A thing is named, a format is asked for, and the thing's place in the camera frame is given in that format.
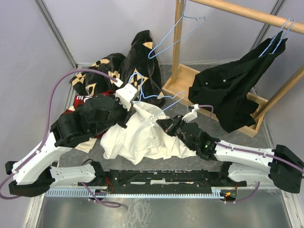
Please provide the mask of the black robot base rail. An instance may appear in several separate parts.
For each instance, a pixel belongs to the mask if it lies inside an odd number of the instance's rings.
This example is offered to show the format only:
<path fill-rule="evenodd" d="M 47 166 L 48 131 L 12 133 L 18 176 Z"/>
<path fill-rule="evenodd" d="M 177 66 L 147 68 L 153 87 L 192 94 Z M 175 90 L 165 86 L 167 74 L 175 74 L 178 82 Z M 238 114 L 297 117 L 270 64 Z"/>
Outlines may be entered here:
<path fill-rule="evenodd" d="M 235 191 L 247 186 L 246 181 L 236 182 L 226 176 L 227 165 L 219 171 L 207 170 L 109 170 L 104 171 L 98 162 L 97 176 L 79 186 L 92 189 L 94 196 L 105 198 L 201 198 L 223 199 L 223 190 Z"/>

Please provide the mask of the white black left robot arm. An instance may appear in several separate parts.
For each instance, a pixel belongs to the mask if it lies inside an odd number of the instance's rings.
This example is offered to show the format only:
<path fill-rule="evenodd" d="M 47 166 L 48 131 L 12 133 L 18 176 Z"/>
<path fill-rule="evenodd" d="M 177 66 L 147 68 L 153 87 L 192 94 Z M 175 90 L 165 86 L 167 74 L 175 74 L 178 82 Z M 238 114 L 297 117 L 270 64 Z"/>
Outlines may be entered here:
<path fill-rule="evenodd" d="M 9 192 L 14 198 L 35 197 L 59 185 L 85 183 L 100 186 L 106 173 L 101 164 L 60 168 L 52 166 L 62 154 L 89 141 L 110 127 L 126 123 L 135 113 L 133 98 L 101 93 L 88 98 L 73 112 L 62 114 L 50 127 L 42 148 L 34 149 L 21 161 L 8 161 L 6 173 L 13 177 Z"/>

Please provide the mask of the red black plaid shirt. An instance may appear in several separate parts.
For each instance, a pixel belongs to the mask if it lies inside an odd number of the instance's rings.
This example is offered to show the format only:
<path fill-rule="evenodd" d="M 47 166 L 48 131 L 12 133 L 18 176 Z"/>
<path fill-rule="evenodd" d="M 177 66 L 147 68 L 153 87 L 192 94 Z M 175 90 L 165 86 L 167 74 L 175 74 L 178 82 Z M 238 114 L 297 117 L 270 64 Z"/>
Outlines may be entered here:
<path fill-rule="evenodd" d="M 98 93 L 97 95 L 113 96 L 114 93 L 115 93 L 114 90 L 108 90 L 103 93 Z M 86 96 L 76 95 L 74 98 L 73 105 L 71 107 L 69 107 L 68 109 L 66 109 L 64 114 L 71 113 L 71 112 L 75 111 L 77 108 L 83 106 L 85 104 L 85 102 L 87 101 L 87 99 L 90 99 L 91 97 L 93 97 L 93 96 L 92 95 L 86 95 Z"/>

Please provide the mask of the white dress shirt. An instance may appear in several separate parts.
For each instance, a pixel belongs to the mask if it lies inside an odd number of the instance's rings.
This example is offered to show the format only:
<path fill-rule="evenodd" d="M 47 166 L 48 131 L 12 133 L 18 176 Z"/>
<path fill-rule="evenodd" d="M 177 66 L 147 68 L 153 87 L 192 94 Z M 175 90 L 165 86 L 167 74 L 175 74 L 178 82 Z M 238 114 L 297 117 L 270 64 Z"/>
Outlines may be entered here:
<path fill-rule="evenodd" d="M 105 159 L 122 156 L 137 165 L 143 158 L 165 160 L 196 155 L 176 136 L 167 135 L 156 123 L 157 120 L 169 118 L 159 107 L 138 102 L 134 109 L 136 112 L 128 120 L 126 128 L 116 124 L 102 136 L 100 145 L 104 149 Z"/>

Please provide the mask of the black button shirt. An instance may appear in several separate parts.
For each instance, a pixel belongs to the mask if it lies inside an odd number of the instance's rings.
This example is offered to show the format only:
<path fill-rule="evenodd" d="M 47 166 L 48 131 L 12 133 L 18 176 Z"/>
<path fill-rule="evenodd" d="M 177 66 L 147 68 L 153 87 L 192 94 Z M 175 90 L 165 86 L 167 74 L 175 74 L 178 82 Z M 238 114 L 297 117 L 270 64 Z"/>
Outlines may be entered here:
<path fill-rule="evenodd" d="M 282 33 L 267 38 L 237 61 L 196 74 L 188 99 L 194 104 L 213 106 L 214 114 L 227 133 L 254 125 L 251 115 L 259 105 L 248 100 L 247 94 L 285 51 L 287 39 L 281 38 Z"/>

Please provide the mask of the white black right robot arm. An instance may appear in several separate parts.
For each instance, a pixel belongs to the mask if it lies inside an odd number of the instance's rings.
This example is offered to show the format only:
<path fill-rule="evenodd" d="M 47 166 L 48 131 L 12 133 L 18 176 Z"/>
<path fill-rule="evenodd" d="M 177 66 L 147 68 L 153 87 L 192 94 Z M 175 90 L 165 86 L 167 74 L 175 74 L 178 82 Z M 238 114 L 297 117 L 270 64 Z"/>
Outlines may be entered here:
<path fill-rule="evenodd" d="M 195 122 L 182 115 L 156 121 L 168 135 L 177 137 L 189 150 L 206 161 L 229 163 L 218 173 L 218 181 L 228 186 L 233 182 L 268 182 L 290 193 L 299 193 L 304 178 L 304 162 L 288 147 L 246 147 L 211 137 Z"/>

